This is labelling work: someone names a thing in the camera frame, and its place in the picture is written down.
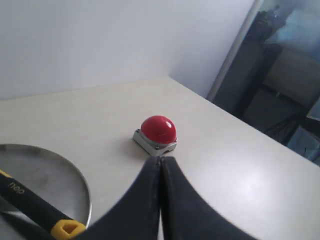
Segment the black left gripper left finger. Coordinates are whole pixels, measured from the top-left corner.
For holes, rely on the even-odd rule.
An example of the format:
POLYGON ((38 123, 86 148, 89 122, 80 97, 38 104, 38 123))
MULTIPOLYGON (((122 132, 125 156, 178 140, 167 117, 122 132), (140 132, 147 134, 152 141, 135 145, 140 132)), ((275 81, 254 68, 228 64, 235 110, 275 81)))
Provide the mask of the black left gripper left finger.
POLYGON ((159 232, 160 160, 149 157, 123 197, 76 240, 156 240, 159 232))

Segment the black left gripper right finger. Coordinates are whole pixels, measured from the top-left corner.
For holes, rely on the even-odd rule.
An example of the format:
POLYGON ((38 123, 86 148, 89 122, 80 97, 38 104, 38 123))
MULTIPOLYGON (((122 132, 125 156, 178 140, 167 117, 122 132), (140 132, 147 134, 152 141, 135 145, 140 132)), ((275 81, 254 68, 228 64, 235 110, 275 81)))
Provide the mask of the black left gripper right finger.
POLYGON ((160 210, 165 240, 253 240, 196 192, 174 157, 161 157, 160 210))

